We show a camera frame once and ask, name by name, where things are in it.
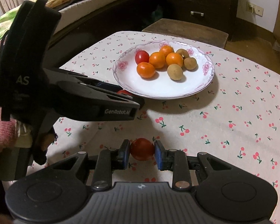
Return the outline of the red cherry tomato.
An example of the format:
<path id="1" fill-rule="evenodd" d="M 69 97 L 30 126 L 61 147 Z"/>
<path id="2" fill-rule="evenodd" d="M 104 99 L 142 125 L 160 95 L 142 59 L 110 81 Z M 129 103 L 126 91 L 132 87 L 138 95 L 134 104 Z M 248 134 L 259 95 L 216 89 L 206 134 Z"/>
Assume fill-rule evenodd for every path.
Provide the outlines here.
<path id="1" fill-rule="evenodd" d="M 128 96 L 132 96 L 133 95 L 132 93 L 130 93 L 130 92 L 126 91 L 126 90 L 119 90 L 117 92 L 117 94 L 119 94 L 119 95 L 128 95 Z"/>
<path id="2" fill-rule="evenodd" d="M 155 153 L 154 145 L 145 138 L 138 138 L 130 146 L 130 154 L 138 161 L 148 161 Z"/>
<path id="3" fill-rule="evenodd" d="M 142 63 L 142 62 L 148 63 L 149 58 L 150 58 L 150 55 L 146 51 L 143 51 L 143 50 L 138 51 L 134 57 L 135 62 L 137 64 Z"/>

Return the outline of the small orange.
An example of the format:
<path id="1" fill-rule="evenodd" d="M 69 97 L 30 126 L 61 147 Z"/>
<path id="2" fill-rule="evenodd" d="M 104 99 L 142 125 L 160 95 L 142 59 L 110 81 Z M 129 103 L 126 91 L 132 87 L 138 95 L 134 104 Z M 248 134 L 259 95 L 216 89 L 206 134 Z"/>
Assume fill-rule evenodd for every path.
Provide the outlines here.
<path id="1" fill-rule="evenodd" d="M 174 49 L 169 45 L 164 45 L 159 50 L 165 57 L 167 57 L 170 53 L 174 53 Z"/>
<path id="2" fill-rule="evenodd" d="M 137 65 L 136 71 L 138 75 L 142 78 L 152 78 L 156 73 L 155 67 L 147 62 L 139 63 Z"/>
<path id="3" fill-rule="evenodd" d="M 172 52 L 167 55 L 166 63 L 167 63 L 167 66 L 176 64 L 180 67 L 183 67 L 183 58 L 180 54 Z"/>
<path id="4" fill-rule="evenodd" d="M 166 58 L 162 52 L 154 52 L 150 55 L 149 63 L 156 69 L 162 69 L 166 65 Z"/>

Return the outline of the white floral porcelain plate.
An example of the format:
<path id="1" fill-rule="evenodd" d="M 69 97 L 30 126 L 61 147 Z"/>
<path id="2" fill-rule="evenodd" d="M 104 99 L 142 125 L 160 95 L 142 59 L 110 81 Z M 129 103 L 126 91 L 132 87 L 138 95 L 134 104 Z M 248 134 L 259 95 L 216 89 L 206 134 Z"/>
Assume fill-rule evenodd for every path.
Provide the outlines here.
<path id="1" fill-rule="evenodd" d="M 135 55 L 138 51 L 149 54 L 158 51 L 162 45 L 169 45 L 174 50 L 184 49 L 190 57 L 197 61 L 193 70 L 183 68 L 183 77 L 173 80 L 167 74 L 167 66 L 157 69 L 151 78 L 142 78 L 136 71 Z M 125 90 L 150 99 L 180 99 L 192 96 L 206 89 L 214 79 L 215 68 L 211 58 L 206 53 L 191 44 L 181 41 L 151 41 L 129 48 L 113 65 L 113 76 Z"/>

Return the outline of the cherry print tablecloth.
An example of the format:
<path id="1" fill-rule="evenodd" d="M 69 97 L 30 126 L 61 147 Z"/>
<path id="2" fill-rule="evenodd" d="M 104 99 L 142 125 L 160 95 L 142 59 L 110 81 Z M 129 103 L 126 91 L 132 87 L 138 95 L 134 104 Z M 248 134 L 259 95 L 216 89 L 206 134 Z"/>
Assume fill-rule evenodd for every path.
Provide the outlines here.
<path id="1" fill-rule="evenodd" d="M 183 99 L 147 99 L 133 121 L 59 118 L 47 165 L 78 151 L 118 148 L 124 139 L 160 140 L 192 156 L 205 151 L 268 181 L 278 193 L 271 221 L 280 223 L 280 75 L 215 46 L 187 43 L 214 63 L 207 89 Z"/>

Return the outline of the dark wooden stool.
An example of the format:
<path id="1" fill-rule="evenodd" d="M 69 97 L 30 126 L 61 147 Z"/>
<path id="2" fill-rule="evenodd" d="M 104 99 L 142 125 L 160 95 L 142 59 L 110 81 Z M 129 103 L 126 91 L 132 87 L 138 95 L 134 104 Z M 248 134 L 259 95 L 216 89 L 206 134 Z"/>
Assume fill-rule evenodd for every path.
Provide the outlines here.
<path id="1" fill-rule="evenodd" d="M 144 28 L 142 32 L 187 38 L 224 49 L 229 35 L 207 26 L 162 18 Z"/>

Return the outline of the dark wooden nightstand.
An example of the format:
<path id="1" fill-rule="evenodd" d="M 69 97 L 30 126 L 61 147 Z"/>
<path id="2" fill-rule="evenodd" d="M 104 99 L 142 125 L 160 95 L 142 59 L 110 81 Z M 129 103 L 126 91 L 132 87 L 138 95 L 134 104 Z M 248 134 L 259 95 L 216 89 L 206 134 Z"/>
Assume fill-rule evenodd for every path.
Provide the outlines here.
<path id="1" fill-rule="evenodd" d="M 163 18 L 200 24 L 223 31 L 231 40 L 238 0 L 160 0 Z"/>

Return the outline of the white wall socket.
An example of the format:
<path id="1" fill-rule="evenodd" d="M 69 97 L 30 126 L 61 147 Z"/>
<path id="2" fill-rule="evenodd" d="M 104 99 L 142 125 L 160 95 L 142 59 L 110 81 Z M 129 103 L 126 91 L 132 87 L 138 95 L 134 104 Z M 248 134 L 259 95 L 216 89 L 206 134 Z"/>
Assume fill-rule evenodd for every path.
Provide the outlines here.
<path id="1" fill-rule="evenodd" d="M 249 1 L 246 2 L 246 11 L 260 17 L 263 16 L 264 9 L 258 5 L 255 5 Z"/>

